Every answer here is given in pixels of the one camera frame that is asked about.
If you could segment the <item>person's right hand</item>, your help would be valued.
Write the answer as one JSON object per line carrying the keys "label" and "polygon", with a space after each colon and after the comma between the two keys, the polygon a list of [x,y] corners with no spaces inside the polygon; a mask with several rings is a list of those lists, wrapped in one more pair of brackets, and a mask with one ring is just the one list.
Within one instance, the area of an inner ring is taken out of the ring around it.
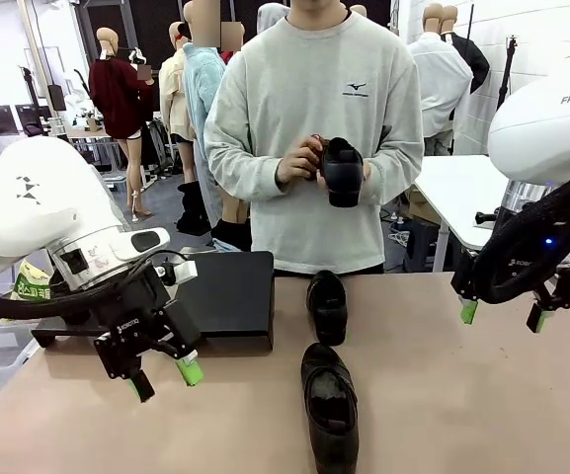
{"label": "person's right hand", "polygon": [[285,187],[295,180],[314,181],[319,173],[326,140],[313,134],[304,137],[282,158],[276,171],[276,183]]}

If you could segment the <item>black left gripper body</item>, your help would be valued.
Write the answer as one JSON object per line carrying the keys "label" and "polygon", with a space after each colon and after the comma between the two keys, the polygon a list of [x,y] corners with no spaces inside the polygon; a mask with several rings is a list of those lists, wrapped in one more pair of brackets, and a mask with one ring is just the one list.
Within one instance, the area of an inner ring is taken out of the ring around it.
{"label": "black left gripper body", "polygon": [[162,347],[172,338],[168,291],[155,270],[138,270],[110,301],[111,347]]}

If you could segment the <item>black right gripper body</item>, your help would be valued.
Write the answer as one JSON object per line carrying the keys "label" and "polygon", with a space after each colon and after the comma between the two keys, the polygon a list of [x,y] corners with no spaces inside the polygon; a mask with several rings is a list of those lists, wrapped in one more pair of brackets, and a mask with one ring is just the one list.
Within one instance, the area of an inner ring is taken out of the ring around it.
{"label": "black right gripper body", "polygon": [[504,281],[551,278],[569,254],[559,246],[511,246],[504,250]]}

